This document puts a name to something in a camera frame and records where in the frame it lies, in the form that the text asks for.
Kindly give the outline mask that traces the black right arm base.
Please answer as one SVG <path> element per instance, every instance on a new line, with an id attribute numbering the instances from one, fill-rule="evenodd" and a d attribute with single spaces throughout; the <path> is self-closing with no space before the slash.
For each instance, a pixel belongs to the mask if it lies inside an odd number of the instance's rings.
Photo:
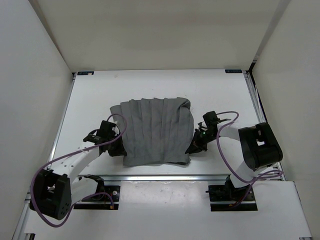
<path id="1" fill-rule="evenodd" d="M 209 196 L 211 212 L 253 212 L 257 211 L 256 198 L 250 184 L 235 187 L 230 176 L 224 184 L 209 185 L 205 191 Z"/>

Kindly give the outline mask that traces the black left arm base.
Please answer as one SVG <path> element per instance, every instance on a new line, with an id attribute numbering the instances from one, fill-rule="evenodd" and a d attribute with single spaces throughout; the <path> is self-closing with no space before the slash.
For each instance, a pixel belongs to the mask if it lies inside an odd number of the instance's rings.
<path id="1" fill-rule="evenodd" d="M 91 180 L 97 183 L 95 188 L 95 194 L 99 194 L 92 197 L 86 197 L 84 200 L 80 200 L 74 205 L 76 210 L 118 210 L 121 186 L 120 185 L 106 185 L 103 178 L 96 175 L 85 175 L 83 179 Z"/>

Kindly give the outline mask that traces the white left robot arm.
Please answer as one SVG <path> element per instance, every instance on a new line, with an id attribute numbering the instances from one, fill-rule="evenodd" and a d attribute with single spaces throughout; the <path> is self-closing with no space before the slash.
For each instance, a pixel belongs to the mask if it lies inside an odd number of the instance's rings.
<path id="1" fill-rule="evenodd" d="M 97 175 L 81 172 L 103 153 L 119 146 L 122 132 L 112 124 L 103 135 L 101 129 L 91 131 L 83 140 L 83 145 L 75 152 L 58 157 L 44 165 L 33 176 L 30 185 L 30 209 L 49 226 L 61 227 L 69 218 L 77 202 L 87 199 L 110 201 L 110 209 L 115 208 L 112 196 L 105 191 L 104 180 Z"/>

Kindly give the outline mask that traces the grey pleated skirt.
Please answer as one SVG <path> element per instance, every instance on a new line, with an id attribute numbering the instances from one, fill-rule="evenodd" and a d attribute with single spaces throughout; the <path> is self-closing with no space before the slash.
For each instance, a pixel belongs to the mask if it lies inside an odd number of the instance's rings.
<path id="1" fill-rule="evenodd" d="M 183 97 L 132 99 L 110 107 L 123 132 L 123 165 L 188 165 L 186 151 L 194 136 L 190 108 L 190 100 Z"/>

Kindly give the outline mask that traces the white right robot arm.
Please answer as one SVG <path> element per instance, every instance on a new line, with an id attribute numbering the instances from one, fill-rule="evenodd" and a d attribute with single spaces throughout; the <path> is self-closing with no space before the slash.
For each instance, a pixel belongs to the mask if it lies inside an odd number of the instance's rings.
<path id="1" fill-rule="evenodd" d="M 208 143 L 216 141 L 219 154 L 231 172 L 226 180 L 230 184 L 224 188 L 224 193 L 230 200 L 238 199 L 244 187 L 253 185 L 259 179 L 268 179 L 269 177 L 263 175 L 262 171 L 283 159 L 282 149 L 267 122 L 253 126 L 241 126 L 236 124 L 239 116 L 236 111 L 205 113 L 202 116 L 205 126 L 202 123 L 198 124 L 185 152 L 186 154 L 205 152 L 208 150 Z M 226 159 L 220 138 L 240 142 L 243 162 L 236 170 Z"/>

